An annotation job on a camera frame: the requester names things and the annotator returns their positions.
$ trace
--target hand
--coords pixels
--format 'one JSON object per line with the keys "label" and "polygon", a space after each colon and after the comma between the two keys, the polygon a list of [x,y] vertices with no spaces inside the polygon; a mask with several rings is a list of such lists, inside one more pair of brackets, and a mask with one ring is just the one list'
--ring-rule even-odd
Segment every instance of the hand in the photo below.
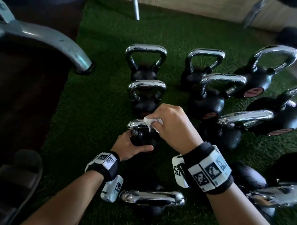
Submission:
{"label": "hand", "polygon": [[117,153],[120,161],[128,160],[140,152],[150,152],[154,149],[151,145],[134,146],[130,140],[131,130],[127,130],[114,143],[111,151]]}
{"label": "hand", "polygon": [[162,104],[147,118],[162,119],[163,125],[153,122],[151,126],[156,128],[161,138],[182,155],[203,143],[184,110],[179,106]]}

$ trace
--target white cloth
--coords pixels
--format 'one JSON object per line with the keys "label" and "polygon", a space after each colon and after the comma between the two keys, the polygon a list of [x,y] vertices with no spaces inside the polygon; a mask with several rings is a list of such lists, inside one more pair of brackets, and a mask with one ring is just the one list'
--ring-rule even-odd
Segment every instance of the white cloth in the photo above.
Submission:
{"label": "white cloth", "polygon": [[148,119],[148,118],[143,118],[143,122],[148,125],[148,130],[151,131],[151,123],[152,122],[159,122],[160,124],[163,124],[163,121],[161,119]]}

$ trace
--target metal pole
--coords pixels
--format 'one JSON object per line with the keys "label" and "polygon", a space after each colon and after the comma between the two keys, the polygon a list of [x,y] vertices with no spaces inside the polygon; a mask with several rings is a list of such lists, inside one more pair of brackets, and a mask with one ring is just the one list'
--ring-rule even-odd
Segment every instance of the metal pole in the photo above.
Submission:
{"label": "metal pole", "polygon": [[135,19],[139,20],[138,1],[137,0],[132,0],[132,1],[133,1],[133,6],[134,6]]}

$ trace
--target beige wall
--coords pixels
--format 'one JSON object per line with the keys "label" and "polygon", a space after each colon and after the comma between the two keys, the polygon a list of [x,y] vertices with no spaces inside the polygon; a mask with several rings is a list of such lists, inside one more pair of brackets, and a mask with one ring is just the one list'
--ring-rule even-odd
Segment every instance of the beige wall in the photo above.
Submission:
{"label": "beige wall", "polygon": [[[258,0],[138,0],[139,3],[194,13],[198,15],[241,23]],[[267,0],[252,26],[280,31],[286,26],[297,27],[297,9],[277,0]]]}

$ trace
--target green floor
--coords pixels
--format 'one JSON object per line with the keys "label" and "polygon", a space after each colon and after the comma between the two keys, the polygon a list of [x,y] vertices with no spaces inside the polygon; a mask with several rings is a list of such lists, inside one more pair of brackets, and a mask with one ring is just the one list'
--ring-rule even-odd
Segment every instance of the green floor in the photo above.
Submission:
{"label": "green floor", "polygon": [[[135,21],[130,2],[87,1],[78,44],[97,62],[97,68],[90,76],[69,75],[43,148],[44,176],[26,213],[81,175],[95,155],[110,150],[117,136],[126,130],[127,123],[135,119],[126,93],[130,71],[124,51],[130,44],[157,44],[167,49],[167,60],[158,73],[158,78],[168,87],[162,102],[184,109],[189,94],[179,91],[179,80],[190,50],[216,48],[225,51],[226,58],[216,72],[232,73],[265,46],[255,38],[252,30],[243,30],[241,24],[146,5],[139,8],[140,21]],[[153,62],[156,58],[155,55],[135,54],[138,62]],[[271,60],[267,58],[266,62],[271,63]],[[193,63],[203,66],[210,64],[211,59],[196,58]],[[278,94],[294,85],[297,80],[289,72],[281,72],[263,96]],[[228,99],[224,113],[244,110],[253,100]],[[263,172],[280,155],[296,151],[296,140],[297,131],[279,137],[244,133],[240,147],[226,159],[241,160]],[[154,171],[167,190],[185,194],[187,205],[166,209],[155,224],[216,224],[209,207],[195,198],[191,190],[182,189],[175,183],[171,165],[174,155],[177,153],[162,143],[161,151],[143,156],[150,160],[149,166],[141,167],[139,161],[132,159],[123,163],[121,173],[134,164],[135,170]],[[278,224],[293,224],[296,219],[293,209],[277,211]],[[81,224],[128,225],[143,224],[143,220],[136,218],[129,207],[106,203],[96,196]]]}

